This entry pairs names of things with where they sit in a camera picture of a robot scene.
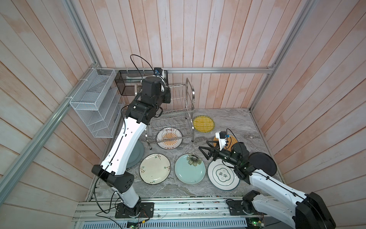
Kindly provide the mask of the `yellow green woven plate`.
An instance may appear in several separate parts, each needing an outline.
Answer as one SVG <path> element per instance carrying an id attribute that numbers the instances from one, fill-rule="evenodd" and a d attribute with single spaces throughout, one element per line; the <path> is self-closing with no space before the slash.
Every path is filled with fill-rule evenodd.
<path id="1" fill-rule="evenodd" d="M 214 120 L 206 115 L 199 115 L 193 119 L 193 126 L 195 130 L 201 133 L 209 133 L 214 130 Z"/>

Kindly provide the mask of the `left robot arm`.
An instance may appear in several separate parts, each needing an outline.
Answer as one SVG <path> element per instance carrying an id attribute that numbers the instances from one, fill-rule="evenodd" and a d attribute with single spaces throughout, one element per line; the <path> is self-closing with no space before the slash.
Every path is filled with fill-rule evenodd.
<path id="1" fill-rule="evenodd" d="M 94 165 L 92 173 L 117 191 L 123 204 L 136 210 L 141 198 L 132 184 L 134 176 L 126 171 L 128 160 L 140 135 L 152 118 L 157 118 L 163 103 L 171 102 L 171 92 L 161 76 L 147 76 L 142 80 L 140 92 L 127 106 L 123 127 L 110 152 L 100 165 Z"/>

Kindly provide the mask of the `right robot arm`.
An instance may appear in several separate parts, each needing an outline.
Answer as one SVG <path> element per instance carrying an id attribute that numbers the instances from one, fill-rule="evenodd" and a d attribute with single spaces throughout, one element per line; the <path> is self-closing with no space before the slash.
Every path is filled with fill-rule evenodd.
<path id="1" fill-rule="evenodd" d="M 206 159 L 220 159 L 234 168 L 240 180 L 273 196 L 269 199 L 257 191 L 243 197 L 244 212 L 261 212 L 289 225 L 293 229 L 334 229 L 336 223 L 323 199 L 316 193 L 306 194 L 273 178 L 276 163 L 266 153 L 250 153 L 245 144 L 238 142 L 231 150 L 219 141 L 207 141 L 199 147 Z"/>

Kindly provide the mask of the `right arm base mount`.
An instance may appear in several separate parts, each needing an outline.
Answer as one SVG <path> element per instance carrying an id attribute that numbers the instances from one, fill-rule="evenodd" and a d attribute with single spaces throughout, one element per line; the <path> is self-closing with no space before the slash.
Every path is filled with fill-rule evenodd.
<path id="1" fill-rule="evenodd" d="M 226 199 L 226 204 L 229 208 L 229 212 L 231 216 L 264 216 L 265 214 L 262 212 L 258 212 L 254 209 L 253 205 L 248 201 L 243 200 L 233 200 L 231 198 Z"/>

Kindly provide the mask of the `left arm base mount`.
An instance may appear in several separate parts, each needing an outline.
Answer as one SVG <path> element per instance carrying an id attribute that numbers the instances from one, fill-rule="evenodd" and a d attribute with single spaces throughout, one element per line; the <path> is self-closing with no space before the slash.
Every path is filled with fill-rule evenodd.
<path id="1" fill-rule="evenodd" d="M 154 213 L 153 202 L 138 202 L 134 208 L 126 206 L 124 203 L 117 205 L 115 218 L 152 218 Z"/>

